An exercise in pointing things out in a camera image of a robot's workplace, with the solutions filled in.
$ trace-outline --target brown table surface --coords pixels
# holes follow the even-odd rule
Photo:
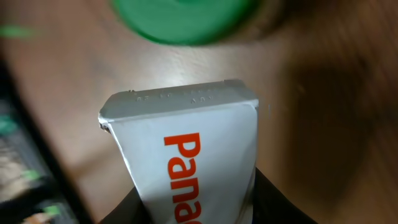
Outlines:
[[[1,0],[23,100],[96,221],[133,184],[97,115],[123,90],[240,78],[259,96],[257,166],[320,223],[398,220],[398,2],[286,0],[261,42],[170,47],[118,22],[105,0]]]

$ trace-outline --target blurry green spot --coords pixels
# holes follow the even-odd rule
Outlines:
[[[35,32],[28,28],[18,26],[2,26],[0,27],[0,37],[8,38],[27,38],[32,37]]]
[[[56,205],[45,207],[43,210],[50,217],[61,214],[60,209]]]
[[[26,170],[23,175],[28,180],[37,180],[40,178],[40,174],[36,170]]]
[[[0,134],[10,134],[18,128],[18,125],[8,116],[0,116]]]

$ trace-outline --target jar lid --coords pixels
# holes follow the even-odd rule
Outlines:
[[[231,32],[255,0],[113,0],[127,26],[160,44],[199,45]]]

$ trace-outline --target cardboard box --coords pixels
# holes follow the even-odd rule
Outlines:
[[[251,223],[255,94],[240,80],[124,91],[99,112],[155,224]]]

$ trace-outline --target black object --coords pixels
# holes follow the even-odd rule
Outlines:
[[[257,168],[253,205],[253,224],[316,223],[287,200]],[[138,196],[136,188],[133,188],[123,201],[101,221],[101,224],[113,223],[150,224],[149,216]]]
[[[20,223],[23,218],[50,205],[57,205],[60,210],[53,223],[93,223],[74,187],[61,170],[22,104],[9,70],[2,61],[0,61],[0,107],[0,115],[10,116],[19,127],[7,138],[26,143],[23,147],[22,145],[16,147],[16,150],[22,155],[23,163],[29,169],[36,170],[45,179],[35,181],[37,186],[32,186],[18,198],[1,203],[0,223]]]

